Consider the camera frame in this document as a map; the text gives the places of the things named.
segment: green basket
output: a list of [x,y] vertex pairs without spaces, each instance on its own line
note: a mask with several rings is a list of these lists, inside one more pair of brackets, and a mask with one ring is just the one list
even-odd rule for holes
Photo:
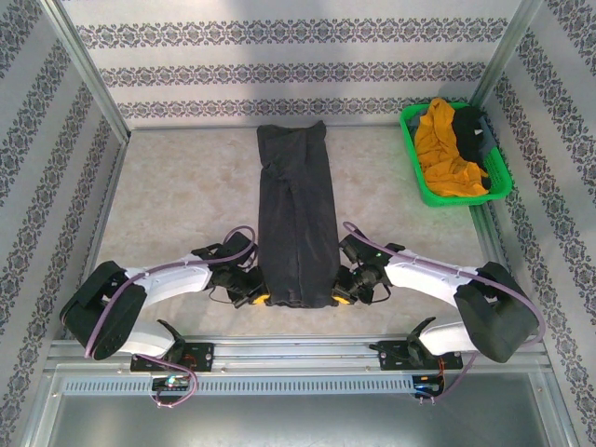
[[[461,109],[462,107],[467,106],[467,104],[464,102],[450,102],[450,104],[454,109]],[[406,140],[408,153],[410,154],[410,159],[412,160],[413,170],[416,173],[416,179],[418,180],[418,185],[420,186],[422,200],[429,207],[470,207],[472,205],[480,205],[481,203],[488,202],[489,200],[504,198],[507,194],[509,194],[511,192],[511,188],[513,187],[513,181],[511,180],[507,166],[503,161],[503,157],[499,153],[499,149],[496,146],[493,148],[493,150],[491,150],[489,155],[484,160],[484,167],[486,168],[486,171],[488,172],[488,175],[491,179],[491,189],[489,190],[488,194],[476,197],[443,197],[437,196],[428,189],[424,175],[422,174],[422,169],[420,168],[420,163],[418,162],[418,155],[416,154],[416,149],[413,145],[412,135],[410,135],[410,131],[408,130],[406,123],[418,112],[423,109],[427,109],[429,105],[430,104],[411,105],[403,109],[400,116],[401,130],[403,131],[403,137]]]

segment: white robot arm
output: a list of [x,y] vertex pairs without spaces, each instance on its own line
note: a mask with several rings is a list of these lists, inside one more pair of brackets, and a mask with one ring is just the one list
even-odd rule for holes
[[500,264],[460,267],[434,261],[397,244],[378,246],[358,228],[350,231],[340,248],[352,264],[342,266],[333,288],[340,303],[373,303],[377,284],[421,291],[457,308],[461,320],[428,327],[427,318],[408,337],[413,364],[448,352],[477,351],[498,362],[506,362],[544,320],[520,286]]
[[227,289],[235,307],[263,300],[268,292],[261,270],[243,267],[256,250],[253,241],[235,231],[223,244],[157,267],[100,264],[62,309],[62,323],[86,347],[88,357],[101,360],[127,352],[177,363],[184,339],[163,320],[137,320],[141,310],[216,286]]

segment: folded black clothing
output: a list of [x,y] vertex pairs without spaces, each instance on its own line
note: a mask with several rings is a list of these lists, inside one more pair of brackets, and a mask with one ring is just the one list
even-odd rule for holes
[[457,150],[459,155],[466,161],[472,161],[484,169],[481,156],[482,140],[484,132],[480,119],[484,113],[473,106],[463,107],[455,110],[452,127],[457,139]]
[[333,305],[339,248],[325,124],[260,126],[259,266],[269,305]]

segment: beige floor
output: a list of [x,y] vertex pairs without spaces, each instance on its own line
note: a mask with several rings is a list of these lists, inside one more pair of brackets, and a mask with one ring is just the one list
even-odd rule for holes
[[[329,128],[326,141],[340,237],[341,222],[350,220],[382,244],[396,242],[453,264],[483,264],[468,208],[422,203],[399,128]],[[133,132],[98,262],[162,264],[221,241],[239,224],[256,229],[259,172],[255,129]],[[224,298],[224,291],[214,297]],[[429,316],[456,313],[404,289],[382,304],[320,310],[236,310],[200,292],[142,312],[187,335],[406,333]]]

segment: yellow part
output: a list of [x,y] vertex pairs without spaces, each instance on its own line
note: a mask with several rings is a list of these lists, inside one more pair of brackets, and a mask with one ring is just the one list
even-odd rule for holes
[[267,301],[267,300],[269,299],[269,297],[270,297],[270,296],[271,296],[271,295],[270,295],[269,293],[268,293],[268,294],[265,294],[265,295],[261,295],[261,296],[257,297],[257,299],[255,299],[255,300],[254,300],[252,303],[253,303],[254,305],[261,305],[261,304],[263,304],[265,301]]
[[459,155],[452,128],[454,113],[449,103],[435,98],[427,114],[420,117],[414,146],[422,173],[428,189],[438,196],[483,196],[488,191],[481,178],[488,174]]
[[341,296],[333,296],[332,298],[340,305],[351,305],[351,303],[347,301],[346,298],[342,298]]

